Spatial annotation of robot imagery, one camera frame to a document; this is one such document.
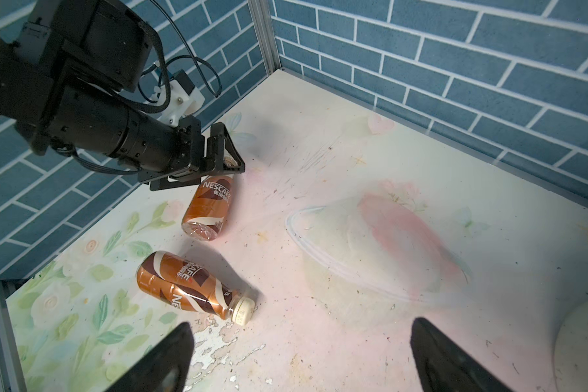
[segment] bottle cap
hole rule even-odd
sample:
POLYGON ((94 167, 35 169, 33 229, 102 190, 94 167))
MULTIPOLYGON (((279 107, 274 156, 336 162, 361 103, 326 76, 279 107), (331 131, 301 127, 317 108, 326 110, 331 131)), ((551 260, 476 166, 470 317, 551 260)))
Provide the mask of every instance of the bottle cap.
POLYGON ((233 322, 237 325, 246 325, 254 312, 254 301, 248 297, 242 297, 233 310, 233 322))

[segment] plastic bottle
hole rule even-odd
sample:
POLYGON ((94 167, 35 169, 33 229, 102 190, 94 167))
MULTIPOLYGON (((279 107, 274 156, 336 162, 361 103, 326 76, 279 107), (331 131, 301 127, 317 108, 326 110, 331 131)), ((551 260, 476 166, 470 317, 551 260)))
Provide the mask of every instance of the plastic bottle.
POLYGON ((229 290, 203 266, 170 252, 151 253, 137 271, 141 291, 182 310, 217 314, 222 320, 246 325, 254 301, 229 290))
POLYGON ((181 220, 188 236, 201 241, 216 239, 231 204, 233 175, 210 176, 196 189, 194 198, 181 220))

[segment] bottle label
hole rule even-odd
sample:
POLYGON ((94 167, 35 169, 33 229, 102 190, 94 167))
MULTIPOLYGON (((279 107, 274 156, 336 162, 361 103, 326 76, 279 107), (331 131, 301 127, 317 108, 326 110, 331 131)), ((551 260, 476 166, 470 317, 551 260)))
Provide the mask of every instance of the bottle label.
POLYGON ((229 198, 231 196, 231 182, 227 181, 225 178, 208 178, 204 183, 201 184, 199 188, 206 188, 206 189, 199 189, 198 191, 202 191, 203 194, 198 196, 199 198, 203 199, 214 199, 214 200, 224 200, 229 202, 229 198))
POLYGON ((223 319, 235 294, 201 265, 163 251, 143 261, 137 285, 176 308, 217 314, 223 319))
POLYGON ((229 210, 232 184, 230 175, 207 177, 196 189, 182 223, 204 224, 219 233, 229 210))

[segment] nescafe logo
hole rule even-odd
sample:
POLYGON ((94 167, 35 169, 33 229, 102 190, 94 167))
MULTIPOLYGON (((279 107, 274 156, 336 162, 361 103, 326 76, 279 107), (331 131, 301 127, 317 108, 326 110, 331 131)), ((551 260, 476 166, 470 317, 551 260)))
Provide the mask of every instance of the nescafe logo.
POLYGON ((229 182, 225 179, 219 179, 216 182, 206 181, 201 185, 201 187, 207 188, 209 191, 205 192, 205 194, 203 194, 201 197, 205 199, 222 199, 228 203, 229 197, 231 196, 231 192, 229 192, 228 186, 229 182))

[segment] white round object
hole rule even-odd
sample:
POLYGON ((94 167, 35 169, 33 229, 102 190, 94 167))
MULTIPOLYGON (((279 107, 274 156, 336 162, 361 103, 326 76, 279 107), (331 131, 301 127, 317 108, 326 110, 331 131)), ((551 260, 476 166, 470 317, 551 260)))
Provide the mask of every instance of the white round object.
POLYGON ((588 302, 575 308, 560 327, 554 365, 559 392, 588 392, 588 302))
POLYGON ((248 297, 242 297, 233 310, 233 322, 237 325, 246 325, 254 312, 254 301, 248 297))

